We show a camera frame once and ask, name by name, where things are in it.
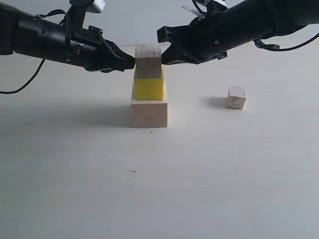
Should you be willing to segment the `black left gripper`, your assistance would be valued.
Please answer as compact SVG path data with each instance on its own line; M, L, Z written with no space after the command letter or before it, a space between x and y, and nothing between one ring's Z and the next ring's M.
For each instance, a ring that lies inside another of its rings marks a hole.
M118 46L103 38L100 28L88 29L73 27L66 63L84 68L89 72L124 72L132 69L135 58Z

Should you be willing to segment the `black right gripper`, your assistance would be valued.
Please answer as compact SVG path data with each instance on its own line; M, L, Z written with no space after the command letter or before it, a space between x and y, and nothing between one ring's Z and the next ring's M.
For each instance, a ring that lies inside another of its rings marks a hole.
M215 11L195 18L187 25L163 26L157 30L158 43L171 43L161 55L163 65L202 64L227 57L225 24L230 10Z

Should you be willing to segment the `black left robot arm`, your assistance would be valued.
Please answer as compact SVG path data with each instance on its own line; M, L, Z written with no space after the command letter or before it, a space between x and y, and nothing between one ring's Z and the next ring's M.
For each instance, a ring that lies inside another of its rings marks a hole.
M71 0L70 9L32 15L0 4L0 53L13 53L82 67L89 72L133 69L135 59L104 39L100 28L83 28L85 14L101 13L103 0Z

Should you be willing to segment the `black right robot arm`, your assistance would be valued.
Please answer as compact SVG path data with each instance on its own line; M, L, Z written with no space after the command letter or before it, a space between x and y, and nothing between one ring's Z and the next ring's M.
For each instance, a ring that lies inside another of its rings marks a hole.
M164 65L202 64L227 57L228 50L248 42L256 47L283 52L264 39L295 33L319 22L317 0L244 0L227 7L224 0L195 0L199 15L188 25L163 26L158 42L169 42L161 55Z

